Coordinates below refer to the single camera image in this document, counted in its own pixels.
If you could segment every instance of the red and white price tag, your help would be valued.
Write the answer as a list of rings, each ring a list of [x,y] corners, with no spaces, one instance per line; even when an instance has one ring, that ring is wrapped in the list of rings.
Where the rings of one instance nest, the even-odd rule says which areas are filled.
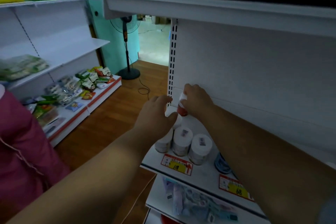
[[[189,176],[191,175],[194,166],[191,162],[185,161],[184,159],[177,158],[169,154],[165,154],[163,156],[161,165],[164,165]]]
[[[250,193],[243,187],[241,182],[236,179],[232,179],[228,176],[220,174],[219,188],[254,202],[254,199],[251,197]]]

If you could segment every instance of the teal wall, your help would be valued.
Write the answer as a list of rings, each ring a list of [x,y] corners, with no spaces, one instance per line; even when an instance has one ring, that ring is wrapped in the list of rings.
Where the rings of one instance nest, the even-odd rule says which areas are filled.
[[[109,20],[103,18],[102,0],[90,0],[89,5],[97,37],[111,41],[102,47],[102,51],[105,65],[115,74],[127,66],[123,35],[114,29]],[[140,49],[138,30],[128,34],[127,44],[129,57],[135,62]]]

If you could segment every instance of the pink garment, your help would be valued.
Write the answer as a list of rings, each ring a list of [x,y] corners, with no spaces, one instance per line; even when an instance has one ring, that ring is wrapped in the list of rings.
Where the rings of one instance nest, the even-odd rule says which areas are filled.
[[[0,99],[0,114],[0,201],[19,211],[70,170],[37,120],[9,91]]]

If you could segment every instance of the blue container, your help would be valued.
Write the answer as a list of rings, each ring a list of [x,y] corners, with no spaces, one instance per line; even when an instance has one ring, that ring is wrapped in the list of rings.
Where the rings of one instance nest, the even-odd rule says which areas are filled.
[[[222,154],[220,154],[220,153],[218,153],[218,155],[215,159],[215,167],[216,167],[218,172],[220,172],[221,174],[224,174],[224,175],[232,172],[228,163],[225,161]]]

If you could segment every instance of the yellow price label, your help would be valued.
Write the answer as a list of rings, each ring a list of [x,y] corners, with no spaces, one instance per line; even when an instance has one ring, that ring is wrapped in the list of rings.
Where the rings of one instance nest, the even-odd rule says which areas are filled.
[[[249,193],[242,186],[237,186],[236,184],[229,182],[227,186],[229,192],[236,194],[237,196],[249,199]]]
[[[181,173],[184,173],[184,174],[186,173],[186,166],[184,164],[182,164],[182,163],[171,161],[169,163],[168,167],[171,168],[171,169],[174,169],[176,171],[179,171]]]

